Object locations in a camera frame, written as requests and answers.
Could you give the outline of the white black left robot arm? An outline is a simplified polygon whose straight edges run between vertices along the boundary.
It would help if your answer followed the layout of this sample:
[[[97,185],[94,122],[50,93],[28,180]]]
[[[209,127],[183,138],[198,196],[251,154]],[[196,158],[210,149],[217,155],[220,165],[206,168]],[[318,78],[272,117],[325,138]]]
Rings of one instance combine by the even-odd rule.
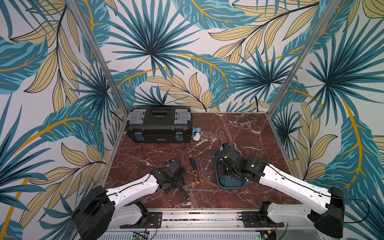
[[[148,219],[148,211],[138,199],[160,190],[168,193],[183,189],[187,170],[181,162],[171,160],[166,166],[152,169],[142,178],[126,185],[104,189],[92,189],[72,213],[76,234],[82,240],[96,240],[108,229],[137,225]]]

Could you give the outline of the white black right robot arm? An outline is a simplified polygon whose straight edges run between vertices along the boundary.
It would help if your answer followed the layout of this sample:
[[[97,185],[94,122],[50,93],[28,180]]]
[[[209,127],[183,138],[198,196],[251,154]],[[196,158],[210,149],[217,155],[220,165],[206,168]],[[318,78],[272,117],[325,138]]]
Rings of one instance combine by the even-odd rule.
[[[343,237],[343,190],[312,185],[256,157],[245,159],[239,151],[229,145],[222,145],[215,151],[214,162],[217,182],[222,189],[232,188],[227,183],[229,180],[240,182],[241,187],[256,183],[278,190],[300,202],[299,205],[290,206],[288,210],[277,204],[268,204],[265,213],[272,222],[312,224],[319,232],[329,237]]]

